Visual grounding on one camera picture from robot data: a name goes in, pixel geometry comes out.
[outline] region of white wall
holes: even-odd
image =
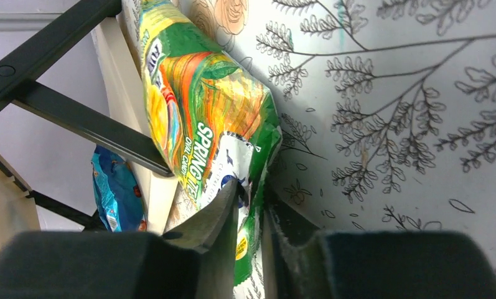
[[[33,34],[0,32],[0,59]],[[108,114],[105,86],[90,35],[38,82]],[[14,105],[0,113],[0,153],[4,158],[33,189],[87,214],[95,211],[90,166],[94,147],[93,143]],[[39,212],[42,229],[81,229],[51,212]]]

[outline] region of floral patterned tablecloth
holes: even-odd
[[[272,89],[273,186],[293,208],[333,229],[457,230],[496,273],[496,0],[173,2]],[[237,298],[264,297],[258,274]]]

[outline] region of teal paint mark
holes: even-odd
[[[340,0],[341,3],[339,5],[338,11],[337,11],[337,17],[339,18],[339,21],[341,22],[342,26],[343,21],[344,21],[344,14],[345,14],[345,3],[343,3],[343,0]],[[343,51],[343,47],[345,46],[345,29],[341,28],[339,30],[339,50]]]

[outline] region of green leaf illustration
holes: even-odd
[[[208,66],[207,69],[202,72],[202,78],[218,80],[231,75],[236,70],[238,70],[237,64],[228,61],[220,61]]]

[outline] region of plastic packaging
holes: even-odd
[[[130,165],[99,145],[90,163],[94,197],[105,227],[112,232],[146,230],[141,191]]]
[[[231,178],[247,191],[239,204],[238,285],[251,275],[266,168],[282,139],[273,98],[171,2],[144,0],[139,31],[151,135],[196,210]]]

